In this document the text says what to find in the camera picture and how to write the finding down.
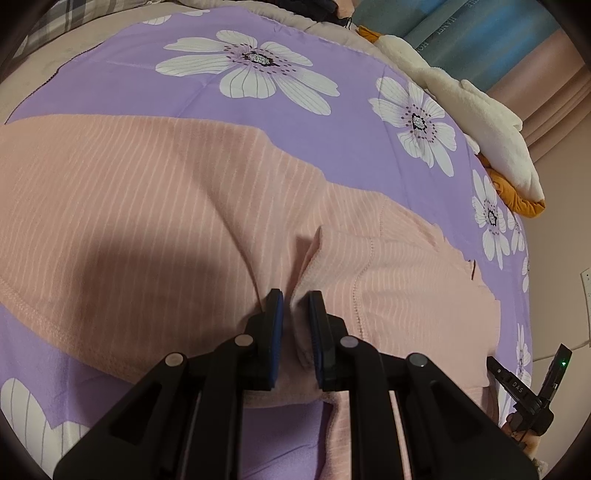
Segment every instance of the white cable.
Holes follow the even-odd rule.
[[[591,346],[591,340],[586,340],[585,342],[581,343],[580,345],[577,345],[574,348],[571,348],[572,351],[578,350],[579,348],[583,348],[584,346],[590,345]],[[552,355],[546,355],[546,356],[541,356],[539,358],[534,358],[534,362],[537,362],[538,360],[546,360],[547,358],[552,358],[555,354],[553,353]]]

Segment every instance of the pink garment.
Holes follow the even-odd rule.
[[[246,403],[334,403],[326,480],[349,476],[348,401],[317,388],[309,290],[351,335],[396,356],[420,351],[485,410],[495,404],[486,356],[500,308],[478,266],[437,226],[329,183],[256,128],[34,117],[0,127],[0,170],[0,302],[111,375],[134,382],[171,351],[211,351],[280,288],[277,388]]]

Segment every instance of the beige bed sheet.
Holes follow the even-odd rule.
[[[334,24],[314,22],[275,5],[255,1],[227,0],[183,0],[183,3],[201,9],[239,5],[289,27],[372,55],[400,71],[392,61],[356,32]],[[0,83],[0,122],[5,123],[19,103],[48,81],[61,65],[76,55],[95,47],[134,23],[192,9],[173,2],[146,5],[97,18],[49,42],[16,65],[10,75]]]

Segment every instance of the teal curtain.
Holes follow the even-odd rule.
[[[536,0],[363,0],[353,22],[404,38],[483,91],[559,28]]]

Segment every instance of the beige wall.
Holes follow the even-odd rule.
[[[591,267],[591,115],[538,160],[547,208],[525,221],[530,253],[533,357],[555,353],[589,339],[580,273]],[[550,360],[534,363],[538,391]],[[555,421],[538,457],[554,465],[591,412],[591,349],[573,354],[553,402]]]

